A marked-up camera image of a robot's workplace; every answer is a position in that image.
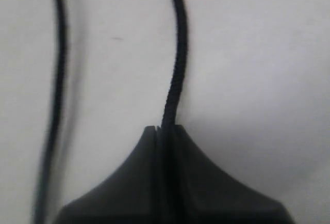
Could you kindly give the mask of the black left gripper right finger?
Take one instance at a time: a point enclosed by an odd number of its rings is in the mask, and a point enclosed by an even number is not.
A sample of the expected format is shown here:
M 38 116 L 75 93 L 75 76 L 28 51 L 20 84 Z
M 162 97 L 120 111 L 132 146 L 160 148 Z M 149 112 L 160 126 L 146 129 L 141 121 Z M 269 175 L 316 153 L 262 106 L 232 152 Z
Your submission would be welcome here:
M 173 127 L 171 138 L 184 223 L 294 223 L 280 202 L 219 168 L 183 126 Z

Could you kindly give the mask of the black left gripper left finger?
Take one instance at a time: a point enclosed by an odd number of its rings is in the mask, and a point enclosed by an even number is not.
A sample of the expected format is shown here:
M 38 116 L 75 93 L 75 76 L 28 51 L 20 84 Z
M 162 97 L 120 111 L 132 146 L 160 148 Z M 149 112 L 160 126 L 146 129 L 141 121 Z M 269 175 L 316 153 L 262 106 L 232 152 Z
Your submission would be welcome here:
M 125 162 L 100 185 L 64 206 L 55 223 L 155 223 L 156 129 L 143 133 Z

